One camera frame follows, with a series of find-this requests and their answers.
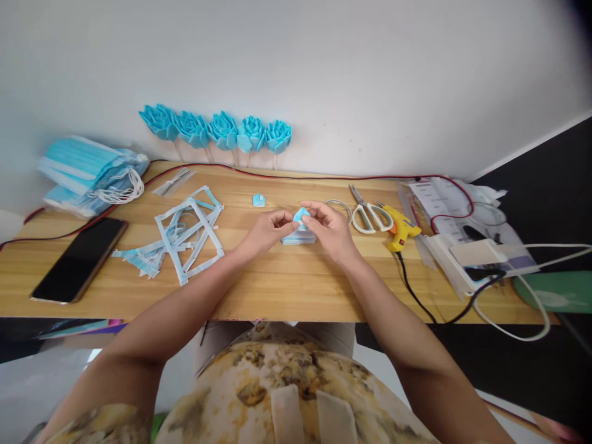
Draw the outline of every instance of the scissors handle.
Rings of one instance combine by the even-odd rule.
[[[366,227],[362,228],[358,225],[358,222],[356,221],[356,213],[360,213],[360,217],[364,221],[364,225],[366,225]],[[361,204],[358,204],[356,209],[353,211],[353,214],[351,215],[351,223],[353,224],[354,228],[362,234],[374,234],[376,232],[370,223],[370,219],[364,210],[364,206]]]
[[[392,216],[388,214],[385,210],[371,203],[367,203],[366,208],[368,208],[368,211],[370,211],[372,219],[374,219],[374,222],[376,223],[376,226],[380,228],[380,231],[388,231],[391,228],[393,228],[395,221],[393,220]],[[376,211],[380,212],[380,214],[382,214],[384,218],[388,221],[386,225],[382,223],[382,219],[378,214],[376,214]]]

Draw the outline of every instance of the desk surface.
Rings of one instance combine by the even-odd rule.
[[[173,162],[156,162],[144,179],[175,165]],[[302,199],[339,199],[350,208],[355,205],[346,180],[265,179],[215,166],[191,168],[197,170],[197,174],[172,198],[164,199],[151,193],[153,188],[170,178],[166,175],[151,184],[142,197],[111,213],[110,217],[129,221],[129,228],[117,249],[133,249],[159,240],[154,216],[181,203],[192,191],[203,185],[208,185],[226,207],[218,219],[220,228],[216,232],[226,251],[239,243],[262,211],[277,208],[296,211],[298,201]],[[271,174],[287,175],[280,171]],[[401,210],[397,186],[396,182],[386,180],[356,183],[367,201],[379,200]],[[265,195],[266,208],[253,208],[252,196],[256,193]],[[82,224],[83,221],[68,214],[46,212],[31,220],[17,237],[58,236]],[[351,226],[350,229],[362,255],[391,290],[424,321],[428,321],[426,314],[405,289],[398,262],[385,248],[385,241],[391,235],[378,232],[368,236],[358,233]],[[24,241],[4,248],[0,253],[0,316],[133,319],[179,286],[168,256],[165,257],[161,273],[150,280],[139,277],[138,269],[121,258],[109,258],[79,302],[58,305],[29,300],[32,290],[72,239]],[[196,264],[214,254],[215,249],[209,240]],[[411,287],[438,321],[451,319],[463,309],[466,303],[460,301],[446,277],[440,271],[433,271],[422,264],[413,240],[408,242],[403,257]],[[496,323],[542,323],[539,312],[522,302],[510,283],[505,287],[496,286],[484,291],[479,305]],[[212,319],[354,322],[364,321],[364,315],[347,279],[328,259],[317,241],[313,245],[275,245],[268,254],[245,270],[218,305]],[[471,311],[461,322],[483,321]]]

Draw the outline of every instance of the person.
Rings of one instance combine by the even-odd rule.
[[[347,339],[331,328],[321,329],[323,343],[315,329],[258,323],[202,366],[156,442],[512,443],[436,336],[361,256],[343,215],[322,202],[300,203],[413,412],[351,359]],[[241,271],[294,231],[292,220],[284,210],[262,213],[235,249],[130,322],[81,375],[38,443],[149,442],[165,363],[196,336]],[[205,339],[224,337],[222,330]]]

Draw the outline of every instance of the patterned clothing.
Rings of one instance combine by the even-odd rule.
[[[306,443],[321,442],[319,391],[351,407],[359,443],[438,442],[366,368],[281,323],[257,324],[216,356],[168,415],[156,442],[275,443],[274,421],[281,418],[272,415],[271,396],[290,385],[297,387]],[[107,405],[72,421],[47,443],[147,443],[149,431],[148,415]]]

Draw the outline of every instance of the phone screen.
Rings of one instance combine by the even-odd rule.
[[[127,226],[126,221],[106,218],[80,232],[31,298],[63,304],[77,301]]]

